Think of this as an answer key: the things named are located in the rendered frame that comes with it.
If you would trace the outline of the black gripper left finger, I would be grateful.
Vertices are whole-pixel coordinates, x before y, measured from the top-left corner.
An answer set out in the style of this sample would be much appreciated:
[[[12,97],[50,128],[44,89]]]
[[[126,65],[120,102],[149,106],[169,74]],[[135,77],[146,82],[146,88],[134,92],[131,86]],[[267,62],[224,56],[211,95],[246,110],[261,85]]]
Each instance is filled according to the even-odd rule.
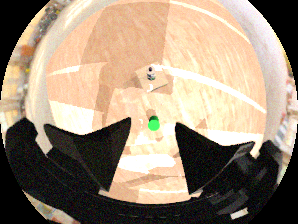
[[[44,123],[43,129],[47,139],[51,141],[52,148],[55,147],[65,155],[80,161],[102,192],[109,192],[117,165],[120,164],[118,161],[121,160],[124,153],[122,151],[132,129],[132,117],[126,117],[118,123],[116,121],[108,127],[86,135],[78,135],[67,129],[64,131],[63,128],[48,123]]]

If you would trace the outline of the white square block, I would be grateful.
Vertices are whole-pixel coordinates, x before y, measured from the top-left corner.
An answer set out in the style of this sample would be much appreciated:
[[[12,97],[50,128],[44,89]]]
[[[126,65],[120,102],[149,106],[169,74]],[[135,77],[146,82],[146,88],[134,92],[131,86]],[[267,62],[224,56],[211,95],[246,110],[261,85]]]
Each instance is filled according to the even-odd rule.
[[[149,67],[149,65],[153,65],[154,68],[156,68],[156,79],[149,80],[148,76],[146,76],[145,68]],[[156,89],[164,87],[164,85],[169,84],[168,80],[166,80],[166,76],[164,75],[164,71],[161,69],[161,65],[158,64],[158,61],[154,61],[153,64],[145,65],[144,68],[137,69],[136,71],[138,76],[138,81],[141,83],[142,89],[144,89],[144,92],[153,92],[156,91]]]

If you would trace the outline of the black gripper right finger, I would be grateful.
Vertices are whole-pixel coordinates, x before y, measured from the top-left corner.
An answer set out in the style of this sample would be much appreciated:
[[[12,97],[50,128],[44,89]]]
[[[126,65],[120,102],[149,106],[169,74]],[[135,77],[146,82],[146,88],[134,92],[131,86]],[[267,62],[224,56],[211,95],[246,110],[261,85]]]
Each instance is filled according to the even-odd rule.
[[[222,171],[225,171],[235,157],[241,157],[245,153],[247,155],[251,149],[254,149],[254,144],[257,144],[257,141],[250,140],[247,143],[225,147],[182,123],[174,125],[174,132],[176,132],[189,196],[202,193],[202,188],[212,183]]]

